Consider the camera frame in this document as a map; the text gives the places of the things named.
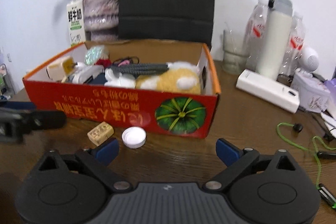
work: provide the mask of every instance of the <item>small white box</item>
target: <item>small white box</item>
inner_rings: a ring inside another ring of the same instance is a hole
[[[301,68],[295,70],[291,88],[300,95],[300,106],[307,111],[320,113],[327,108],[328,88],[313,75]]]
[[[239,75],[236,87],[292,113],[300,105],[296,90],[247,69]]]
[[[86,41],[83,0],[72,0],[67,5],[71,46]]]

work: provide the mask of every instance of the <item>green cable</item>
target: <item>green cable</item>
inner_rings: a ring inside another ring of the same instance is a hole
[[[301,145],[298,145],[296,144],[295,142],[292,142],[291,140],[287,139],[285,136],[283,136],[280,132],[280,126],[289,126],[289,127],[293,127],[294,125],[291,124],[291,123],[287,123],[287,122],[281,122],[280,124],[277,125],[277,134],[279,135],[279,137],[284,140],[286,143],[292,145],[292,146],[295,146],[296,148],[298,149],[301,149],[303,151],[308,151],[308,152],[311,152],[317,162],[317,166],[318,166],[318,173],[317,173],[317,178],[316,178],[316,188],[319,189],[319,183],[320,183],[320,177],[321,177],[321,172],[322,172],[322,165],[321,165],[321,162],[320,162],[320,159],[317,157],[317,152],[319,151],[318,147],[317,147],[317,144],[316,144],[316,140],[315,139],[318,139],[320,141],[320,143],[327,149],[327,150],[336,150],[336,147],[329,147],[328,145],[326,145],[324,143],[324,141],[322,140],[321,137],[319,136],[314,136],[313,139],[312,139],[312,142],[313,142],[313,146],[314,146],[314,149],[315,151],[313,150],[310,150],[308,148],[305,148]]]

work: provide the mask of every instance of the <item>white bottle cap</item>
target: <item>white bottle cap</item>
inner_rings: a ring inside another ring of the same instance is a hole
[[[139,148],[146,141],[146,131],[141,127],[130,127],[123,132],[121,138],[128,148]]]

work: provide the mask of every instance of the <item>purple item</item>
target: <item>purple item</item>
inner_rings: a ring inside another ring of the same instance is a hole
[[[325,81],[324,85],[330,91],[330,98],[333,100],[334,104],[336,104],[336,78]]]

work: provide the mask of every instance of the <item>cardboard box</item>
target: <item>cardboard box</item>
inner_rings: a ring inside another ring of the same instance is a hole
[[[83,62],[87,49],[101,44],[108,47],[111,61],[137,56],[141,63],[195,64],[201,72],[203,94],[55,83],[48,78],[46,67],[57,58],[72,56],[75,62]],[[148,132],[196,138],[208,135],[221,93],[205,44],[155,39],[78,44],[34,69],[23,78],[23,83],[30,100],[39,109],[58,109],[68,117],[106,121],[115,127],[139,126]]]

